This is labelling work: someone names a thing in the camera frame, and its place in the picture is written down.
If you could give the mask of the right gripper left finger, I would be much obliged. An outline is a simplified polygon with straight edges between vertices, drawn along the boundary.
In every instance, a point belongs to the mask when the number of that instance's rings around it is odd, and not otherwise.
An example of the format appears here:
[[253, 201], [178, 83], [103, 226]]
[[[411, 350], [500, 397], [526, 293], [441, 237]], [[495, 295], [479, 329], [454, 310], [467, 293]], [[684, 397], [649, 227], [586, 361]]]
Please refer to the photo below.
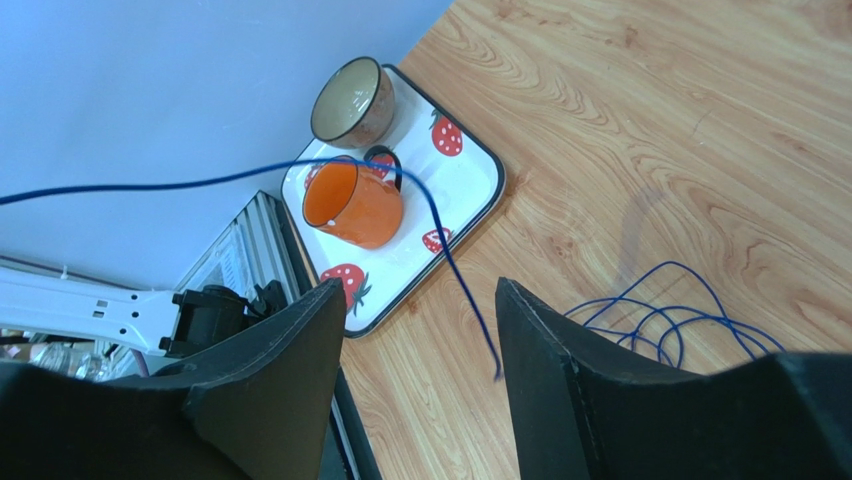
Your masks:
[[1, 365], [5, 479], [316, 479], [346, 300], [327, 280], [149, 377]]

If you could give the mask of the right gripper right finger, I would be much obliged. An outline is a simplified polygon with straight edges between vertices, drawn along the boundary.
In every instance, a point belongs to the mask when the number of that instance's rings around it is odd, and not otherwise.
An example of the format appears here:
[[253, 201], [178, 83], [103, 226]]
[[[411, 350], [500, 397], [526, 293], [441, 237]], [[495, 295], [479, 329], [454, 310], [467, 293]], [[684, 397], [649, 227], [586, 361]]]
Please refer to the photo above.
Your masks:
[[847, 479], [851, 358], [776, 353], [699, 375], [502, 278], [496, 318], [525, 479]]

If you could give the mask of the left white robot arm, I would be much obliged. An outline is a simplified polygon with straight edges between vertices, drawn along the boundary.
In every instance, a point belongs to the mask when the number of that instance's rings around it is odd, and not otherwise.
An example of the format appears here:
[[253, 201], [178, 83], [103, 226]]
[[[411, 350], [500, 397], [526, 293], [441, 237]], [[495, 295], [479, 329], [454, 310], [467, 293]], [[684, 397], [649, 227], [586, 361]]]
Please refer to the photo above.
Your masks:
[[287, 307], [282, 284], [256, 286], [251, 301], [221, 285], [140, 291], [62, 280], [3, 267], [1, 326], [184, 358]]

